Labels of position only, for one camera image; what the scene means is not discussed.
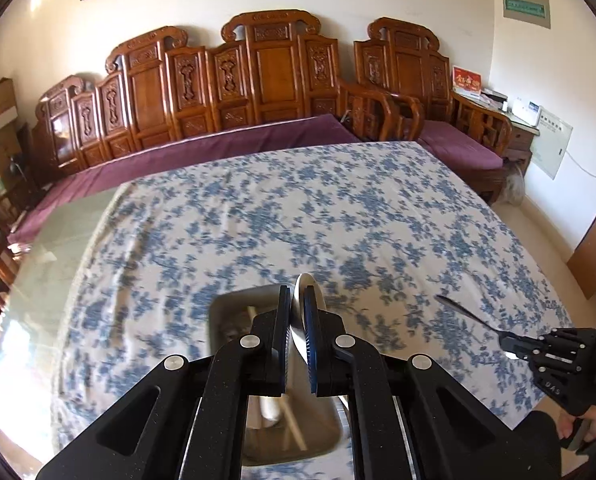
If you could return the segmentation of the metal spoon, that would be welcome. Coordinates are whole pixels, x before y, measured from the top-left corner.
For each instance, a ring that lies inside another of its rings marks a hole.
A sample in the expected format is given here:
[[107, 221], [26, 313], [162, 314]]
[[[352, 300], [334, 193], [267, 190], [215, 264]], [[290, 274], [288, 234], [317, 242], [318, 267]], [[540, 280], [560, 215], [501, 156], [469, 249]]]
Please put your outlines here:
[[474, 322], [479, 323], [480, 325], [482, 325], [484, 328], [486, 328], [490, 332], [496, 333], [496, 335], [500, 335], [502, 333], [500, 330], [498, 330], [497, 328], [494, 328], [487, 322], [484, 322], [483, 320], [481, 320], [481, 318], [478, 318], [476, 315], [474, 315], [473, 313], [468, 311], [461, 304], [458, 304], [458, 302], [448, 298], [447, 296], [435, 295], [435, 300], [439, 301], [439, 303], [443, 304], [443, 306], [449, 307], [449, 308], [459, 312], [460, 314], [464, 315], [466, 318], [470, 318], [470, 320], [473, 320]]

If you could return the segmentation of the grey metal tray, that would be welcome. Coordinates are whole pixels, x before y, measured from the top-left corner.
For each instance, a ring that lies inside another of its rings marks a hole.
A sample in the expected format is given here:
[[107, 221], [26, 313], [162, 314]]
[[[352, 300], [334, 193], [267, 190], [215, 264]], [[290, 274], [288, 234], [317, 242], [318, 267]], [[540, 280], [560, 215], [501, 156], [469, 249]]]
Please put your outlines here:
[[[209, 348], [217, 352], [223, 344], [250, 332], [256, 315], [273, 311], [281, 288], [265, 285], [215, 297], [209, 307]], [[337, 398], [319, 398], [311, 393], [307, 377], [307, 348], [304, 336], [289, 330], [286, 392], [275, 396], [253, 396], [249, 400], [243, 464], [271, 466], [309, 460], [330, 452], [349, 436], [347, 411]]]

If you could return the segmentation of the white wall panel box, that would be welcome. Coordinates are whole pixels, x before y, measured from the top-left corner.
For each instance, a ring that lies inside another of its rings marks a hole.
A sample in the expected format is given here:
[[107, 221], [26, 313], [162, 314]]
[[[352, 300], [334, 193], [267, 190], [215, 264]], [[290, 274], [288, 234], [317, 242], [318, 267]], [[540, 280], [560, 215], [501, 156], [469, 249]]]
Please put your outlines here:
[[538, 135], [531, 144], [532, 162], [554, 180], [566, 154], [573, 127], [542, 107], [536, 128]]

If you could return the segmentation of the carved wooden long bench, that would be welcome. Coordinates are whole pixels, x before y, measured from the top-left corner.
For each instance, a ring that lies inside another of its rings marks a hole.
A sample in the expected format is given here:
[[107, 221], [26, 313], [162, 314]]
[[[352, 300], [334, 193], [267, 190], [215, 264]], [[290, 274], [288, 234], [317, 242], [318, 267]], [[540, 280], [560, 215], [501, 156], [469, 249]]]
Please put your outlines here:
[[31, 169], [51, 183], [175, 141], [325, 114], [361, 140], [393, 139], [394, 99], [345, 81], [321, 28], [304, 10], [266, 10], [234, 16], [215, 48], [190, 46], [175, 26], [124, 41], [104, 79], [72, 75], [40, 97]]

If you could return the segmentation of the wooden side table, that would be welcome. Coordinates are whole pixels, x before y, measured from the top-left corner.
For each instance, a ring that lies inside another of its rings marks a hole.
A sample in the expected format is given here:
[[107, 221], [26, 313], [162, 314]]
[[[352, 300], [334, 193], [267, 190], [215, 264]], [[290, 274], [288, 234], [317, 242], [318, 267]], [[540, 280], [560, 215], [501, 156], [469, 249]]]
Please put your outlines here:
[[508, 113], [507, 117], [511, 123], [511, 134], [509, 144], [502, 157], [506, 165], [515, 164], [520, 169], [522, 176], [525, 176], [532, 159], [531, 146], [540, 135], [540, 131], [536, 127], [522, 122], [513, 114]]

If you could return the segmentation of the blue floral tablecloth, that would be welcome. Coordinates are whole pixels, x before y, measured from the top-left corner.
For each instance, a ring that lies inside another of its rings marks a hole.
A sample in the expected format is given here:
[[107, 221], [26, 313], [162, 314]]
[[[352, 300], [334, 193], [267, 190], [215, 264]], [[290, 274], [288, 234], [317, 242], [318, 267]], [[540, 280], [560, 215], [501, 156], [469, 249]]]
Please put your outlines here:
[[327, 308], [379, 351], [424, 352], [509, 427], [542, 401], [493, 327], [535, 337], [570, 318], [514, 232], [409, 142], [311, 146], [123, 184], [72, 282], [53, 366], [61, 450], [172, 353], [209, 356], [215, 297], [319, 282]]

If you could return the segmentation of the red sign card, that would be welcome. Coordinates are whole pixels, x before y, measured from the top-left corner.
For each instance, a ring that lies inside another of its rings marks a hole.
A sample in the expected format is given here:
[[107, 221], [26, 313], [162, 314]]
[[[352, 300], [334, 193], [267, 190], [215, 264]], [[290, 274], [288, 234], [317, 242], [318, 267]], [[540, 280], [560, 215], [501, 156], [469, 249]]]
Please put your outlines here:
[[465, 96], [480, 96], [483, 87], [479, 73], [457, 65], [452, 67], [452, 82], [453, 90]]

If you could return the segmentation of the white ceramic soup spoon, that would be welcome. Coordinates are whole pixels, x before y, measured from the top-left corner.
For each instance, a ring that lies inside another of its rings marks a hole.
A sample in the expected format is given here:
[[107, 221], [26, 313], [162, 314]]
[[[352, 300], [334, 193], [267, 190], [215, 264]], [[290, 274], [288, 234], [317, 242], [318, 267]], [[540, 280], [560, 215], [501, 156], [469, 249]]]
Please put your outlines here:
[[326, 310], [325, 298], [315, 277], [310, 273], [299, 274], [292, 287], [290, 330], [292, 341], [304, 360], [307, 371], [312, 373], [314, 366], [310, 362], [309, 352], [307, 351], [307, 318], [305, 317], [305, 302], [307, 301], [307, 289], [309, 287], [313, 288], [315, 307]]

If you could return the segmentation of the purple bench cushion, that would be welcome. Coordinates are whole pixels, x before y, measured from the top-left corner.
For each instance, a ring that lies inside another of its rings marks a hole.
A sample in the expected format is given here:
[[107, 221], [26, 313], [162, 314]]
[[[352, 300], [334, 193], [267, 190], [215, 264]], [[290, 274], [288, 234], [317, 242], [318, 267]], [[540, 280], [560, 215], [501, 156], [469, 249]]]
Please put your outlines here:
[[211, 133], [163, 144], [104, 162], [57, 181], [10, 234], [12, 244], [29, 245], [59, 206], [110, 190], [137, 178], [215, 160], [314, 145], [356, 143], [359, 139], [333, 115]]

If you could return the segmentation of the green wall plaque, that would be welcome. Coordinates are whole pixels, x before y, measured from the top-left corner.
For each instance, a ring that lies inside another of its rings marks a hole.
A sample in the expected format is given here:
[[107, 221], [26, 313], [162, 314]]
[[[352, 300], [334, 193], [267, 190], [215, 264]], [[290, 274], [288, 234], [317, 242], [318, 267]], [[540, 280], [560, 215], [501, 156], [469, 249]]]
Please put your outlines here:
[[549, 0], [503, 0], [504, 18], [550, 29]]

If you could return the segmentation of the cardboard boxes stack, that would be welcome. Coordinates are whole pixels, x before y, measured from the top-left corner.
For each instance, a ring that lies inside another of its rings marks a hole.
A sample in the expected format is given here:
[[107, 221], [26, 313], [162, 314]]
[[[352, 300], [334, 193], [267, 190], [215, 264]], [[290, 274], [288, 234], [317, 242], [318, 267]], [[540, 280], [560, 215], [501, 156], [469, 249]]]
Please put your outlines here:
[[0, 170], [7, 172], [13, 157], [21, 153], [17, 136], [18, 108], [14, 82], [0, 79]]

